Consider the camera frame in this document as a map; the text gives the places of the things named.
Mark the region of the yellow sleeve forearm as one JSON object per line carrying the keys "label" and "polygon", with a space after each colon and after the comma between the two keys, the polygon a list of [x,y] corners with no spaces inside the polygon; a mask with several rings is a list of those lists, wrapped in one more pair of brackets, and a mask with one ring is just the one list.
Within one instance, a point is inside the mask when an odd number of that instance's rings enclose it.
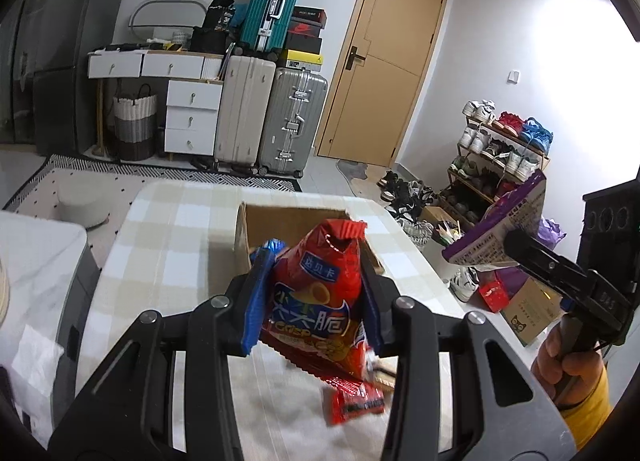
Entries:
{"label": "yellow sleeve forearm", "polygon": [[589,396],[579,405],[561,411],[577,450],[582,450],[592,440],[611,412],[608,374],[603,368],[598,383]]}

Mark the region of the person's right hand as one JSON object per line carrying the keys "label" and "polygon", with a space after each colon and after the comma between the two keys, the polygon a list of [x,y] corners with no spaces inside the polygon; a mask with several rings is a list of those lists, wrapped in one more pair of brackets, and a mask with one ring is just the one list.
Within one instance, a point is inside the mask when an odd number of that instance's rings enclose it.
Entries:
{"label": "person's right hand", "polygon": [[572,408],[596,389],[604,371],[597,351],[562,354],[561,325],[558,323],[538,349],[532,374],[559,408]]}

